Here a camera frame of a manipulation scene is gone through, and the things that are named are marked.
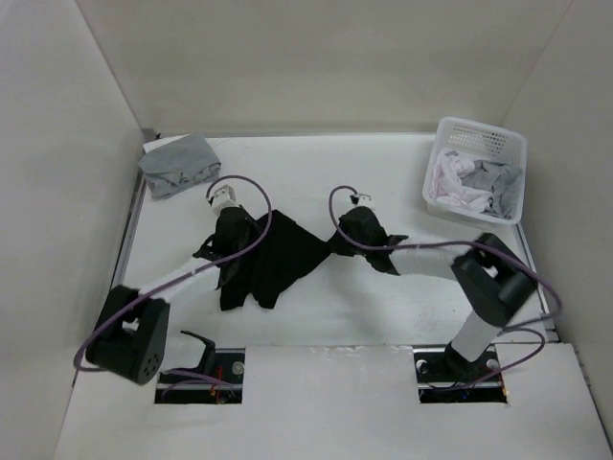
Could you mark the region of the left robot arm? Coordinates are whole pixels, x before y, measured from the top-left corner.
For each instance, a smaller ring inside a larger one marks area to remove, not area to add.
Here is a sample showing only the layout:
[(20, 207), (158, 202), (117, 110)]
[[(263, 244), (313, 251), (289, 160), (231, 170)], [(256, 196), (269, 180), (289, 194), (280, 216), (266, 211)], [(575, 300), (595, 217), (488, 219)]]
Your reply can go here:
[(268, 227), (267, 220), (257, 222), (241, 206), (224, 208), (215, 232), (180, 267), (140, 287), (113, 287), (80, 350), (91, 370), (138, 385), (150, 382), (164, 361), (173, 298), (219, 288), (236, 274)]

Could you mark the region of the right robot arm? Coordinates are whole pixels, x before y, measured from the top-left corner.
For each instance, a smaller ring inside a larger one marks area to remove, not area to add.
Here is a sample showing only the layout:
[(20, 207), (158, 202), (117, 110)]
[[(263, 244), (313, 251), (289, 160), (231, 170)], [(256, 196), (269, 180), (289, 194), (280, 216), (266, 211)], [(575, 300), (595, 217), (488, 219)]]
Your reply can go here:
[(389, 235), (372, 209), (357, 206), (339, 218), (331, 251), (359, 255), (371, 267), (393, 276), (422, 275), (455, 281), (471, 312), (443, 358), (432, 366), (450, 380), (477, 377), (479, 360), (537, 289), (514, 253), (495, 235), (483, 233), (467, 251), (450, 246), (415, 247), (405, 235)]

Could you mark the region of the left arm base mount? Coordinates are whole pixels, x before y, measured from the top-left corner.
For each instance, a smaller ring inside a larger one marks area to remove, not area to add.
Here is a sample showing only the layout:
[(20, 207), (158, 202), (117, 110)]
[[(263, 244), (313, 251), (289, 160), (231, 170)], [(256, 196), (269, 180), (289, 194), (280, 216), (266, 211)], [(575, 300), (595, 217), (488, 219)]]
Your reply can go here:
[(186, 375), (159, 376), (154, 403), (165, 405), (241, 404), (245, 372), (244, 349), (206, 352), (202, 363)]

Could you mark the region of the black tank top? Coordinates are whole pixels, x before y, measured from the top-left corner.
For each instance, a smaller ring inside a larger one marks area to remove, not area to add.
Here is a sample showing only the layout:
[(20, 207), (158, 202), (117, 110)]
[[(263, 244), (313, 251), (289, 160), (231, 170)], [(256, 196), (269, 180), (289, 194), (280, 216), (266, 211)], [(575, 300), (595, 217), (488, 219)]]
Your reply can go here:
[(330, 255), (325, 241), (278, 210), (263, 241), (237, 260), (238, 272), (221, 283), (220, 309), (231, 311), (251, 295), (263, 309), (275, 308), (279, 296)]

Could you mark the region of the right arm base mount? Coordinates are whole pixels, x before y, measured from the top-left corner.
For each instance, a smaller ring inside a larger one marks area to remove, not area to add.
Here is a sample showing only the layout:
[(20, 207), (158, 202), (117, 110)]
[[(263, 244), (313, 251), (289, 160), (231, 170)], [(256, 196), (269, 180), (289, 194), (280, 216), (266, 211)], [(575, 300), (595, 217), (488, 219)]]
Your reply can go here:
[(486, 379), (499, 367), (493, 346), (465, 369), (453, 370), (441, 347), (416, 349), (414, 363), (420, 403), (508, 402), (502, 377)]

